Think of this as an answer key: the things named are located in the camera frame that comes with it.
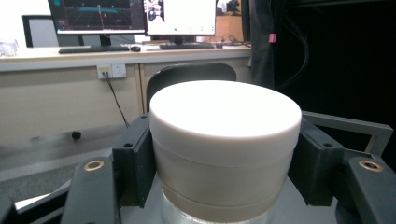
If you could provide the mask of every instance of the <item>white plastic container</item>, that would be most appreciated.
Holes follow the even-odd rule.
[[[0,38],[0,57],[17,55],[18,43],[16,39]]]
[[[241,82],[193,81],[158,91],[150,129],[164,195],[210,222],[263,215],[282,189],[301,116],[289,97]]]

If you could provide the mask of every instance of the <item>electrical socket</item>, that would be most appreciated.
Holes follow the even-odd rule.
[[[107,75],[108,78],[113,78],[113,71],[111,69],[111,65],[97,65],[96,70],[99,79],[105,79],[105,75]]]
[[[126,67],[124,63],[111,64],[111,70],[113,72],[113,78],[126,77]]]

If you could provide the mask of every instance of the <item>computer monitor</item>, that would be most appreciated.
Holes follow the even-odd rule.
[[[144,34],[142,0],[48,0],[58,35]]]
[[[146,35],[183,37],[215,35],[216,0],[144,0]]]

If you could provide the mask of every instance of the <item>black chair backrest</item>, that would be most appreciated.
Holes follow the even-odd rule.
[[[236,73],[226,63],[180,63],[154,74],[146,89],[147,111],[152,96],[159,90],[181,82],[196,80],[236,81]]]

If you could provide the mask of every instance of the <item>gray floor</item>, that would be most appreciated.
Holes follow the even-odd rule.
[[[124,125],[82,130],[78,140],[60,133],[0,145],[0,194],[14,202],[51,193],[72,177],[82,160],[108,156]]]

